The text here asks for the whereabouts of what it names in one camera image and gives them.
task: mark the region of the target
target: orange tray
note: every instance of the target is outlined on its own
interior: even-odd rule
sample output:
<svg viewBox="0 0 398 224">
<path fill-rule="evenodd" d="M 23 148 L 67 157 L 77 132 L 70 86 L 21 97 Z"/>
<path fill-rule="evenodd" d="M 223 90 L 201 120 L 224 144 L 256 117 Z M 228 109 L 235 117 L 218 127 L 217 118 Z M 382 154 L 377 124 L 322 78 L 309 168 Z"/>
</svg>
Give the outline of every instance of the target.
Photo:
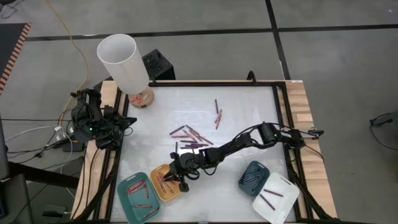
<svg viewBox="0 0 398 224">
<path fill-rule="evenodd" d="M 177 181 L 163 182 L 163 176 L 170 170 L 168 164 L 163 164 L 158 168 L 152 170 L 150 173 L 150 181 L 155 187 L 155 191 L 159 198 L 163 201 L 168 201 L 180 194 L 180 188 Z"/>
</svg>

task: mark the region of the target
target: white table surface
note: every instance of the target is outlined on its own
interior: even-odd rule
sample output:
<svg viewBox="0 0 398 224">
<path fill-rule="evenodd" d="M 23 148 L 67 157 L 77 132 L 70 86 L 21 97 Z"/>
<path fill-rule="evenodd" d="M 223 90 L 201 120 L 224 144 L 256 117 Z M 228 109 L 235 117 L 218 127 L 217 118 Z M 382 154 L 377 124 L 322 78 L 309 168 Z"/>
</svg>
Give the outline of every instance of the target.
<svg viewBox="0 0 398 224">
<path fill-rule="evenodd" d="M 155 87 L 153 90 L 155 100 L 149 107 L 129 106 L 127 116 L 138 121 L 131 126 L 133 134 L 124 137 L 117 184 L 136 172 L 149 176 L 159 165 L 170 164 L 176 139 L 169 133 L 184 124 L 212 141 L 213 147 L 219 147 L 252 125 L 263 121 L 278 123 L 274 94 L 268 86 Z M 215 99 L 219 110 L 223 109 L 217 130 Z M 257 131 L 252 136 L 259 139 Z M 281 143 L 265 150 L 242 149 L 220 163 L 214 175 L 207 176 L 201 170 L 198 180 L 186 179 L 190 191 L 181 192 L 168 202 L 160 201 L 159 213 L 150 222 L 265 221 L 252 208 L 254 197 L 238 187 L 238 180 L 251 161 L 259 161 L 271 173 L 287 177 Z M 111 221 L 127 221 L 117 194 Z M 293 210 L 287 221 L 295 221 Z"/>
</svg>

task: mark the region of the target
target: teal tray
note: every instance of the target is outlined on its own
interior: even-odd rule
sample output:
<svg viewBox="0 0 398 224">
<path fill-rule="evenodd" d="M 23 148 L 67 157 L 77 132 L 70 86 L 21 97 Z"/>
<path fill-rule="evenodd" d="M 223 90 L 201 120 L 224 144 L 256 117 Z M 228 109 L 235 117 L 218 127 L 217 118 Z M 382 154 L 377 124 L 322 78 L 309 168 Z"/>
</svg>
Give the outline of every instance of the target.
<svg viewBox="0 0 398 224">
<path fill-rule="evenodd" d="M 254 172 L 259 173 L 259 178 L 250 181 L 248 184 L 242 184 L 245 175 L 250 175 Z M 248 168 L 244 171 L 242 177 L 239 179 L 238 185 L 246 194 L 250 196 L 257 196 L 269 177 L 269 169 L 259 163 L 258 161 L 251 161 Z"/>
<path fill-rule="evenodd" d="M 132 194 L 127 193 L 130 186 L 133 186 L 141 180 L 145 180 L 149 198 L 146 196 L 145 189 L 138 190 Z M 160 204 L 154 187 L 148 179 L 148 176 L 143 172 L 138 172 L 120 182 L 118 185 L 118 195 L 129 224 L 145 223 L 159 212 Z M 151 208 L 137 208 L 133 207 L 133 205 L 149 205 Z"/>
</svg>

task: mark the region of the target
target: concrete floor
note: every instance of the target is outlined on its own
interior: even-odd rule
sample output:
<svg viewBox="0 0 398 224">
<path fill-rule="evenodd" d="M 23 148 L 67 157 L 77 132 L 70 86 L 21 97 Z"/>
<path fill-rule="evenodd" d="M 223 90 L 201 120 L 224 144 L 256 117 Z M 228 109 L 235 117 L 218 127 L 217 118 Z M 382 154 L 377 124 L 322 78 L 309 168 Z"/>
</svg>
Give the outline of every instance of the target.
<svg viewBox="0 0 398 224">
<path fill-rule="evenodd" d="M 50 2 L 74 35 L 271 27 L 263 0 Z M 278 0 L 272 5 L 278 27 L 398 21 L 395 0 Z M 18 8 L 0 23 L 32 22 L 31 37 L 66 35 L 43 0 L 26 0 Z M 397 109 L 398 30 L 289 32 L 281 33 L 280 38 L 290 76 L 304 80 L 315 124 L 326 131 L 320 144 L 338 216 L 348 221 L 396 223 L 398 151 L 377 144 L 369 132 L 369 119 Z M 177 79 L 243 79 L 249 70 L 258 79 L 283 79 L 272 33 L 136 40 L 142 55 L 159 49 L 174 65 Z M 90 66 L 87 87 L 108 76 L 96 56 L 99 41 L 76 42 Z M 57 119 L 68 93 L 84 75 L 83 61 L 69 41 L 26 42 L 0 97 L 2 117 Z M 3 123 L 6 137 L 37 125 L 55 124 Z M 396 129 L 385 127 L 375 132 L 381 141 L 398 147 Z M 41 147 L 51 133 L 48 129 L 26 134 L 9 147 Z M 27 165 L 43 168 L 63 162 L 67 156 L 55 149 Z"/>
</svg>

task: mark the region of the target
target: white lampshade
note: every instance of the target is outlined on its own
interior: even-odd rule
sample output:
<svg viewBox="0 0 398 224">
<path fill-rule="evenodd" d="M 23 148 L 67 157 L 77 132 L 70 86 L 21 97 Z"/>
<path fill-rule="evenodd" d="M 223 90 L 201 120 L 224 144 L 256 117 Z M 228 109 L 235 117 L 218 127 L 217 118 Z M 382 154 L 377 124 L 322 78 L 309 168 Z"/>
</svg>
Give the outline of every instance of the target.
<svg viewBox="0 0 398 224">
<path fill-rule="evenodd" d="M 147 88 L 148 72 L 132 37 L 114 34 L 105 38 L 98 45 L 97 55 L 124 93 L 135 95 Z"/>
</svg>

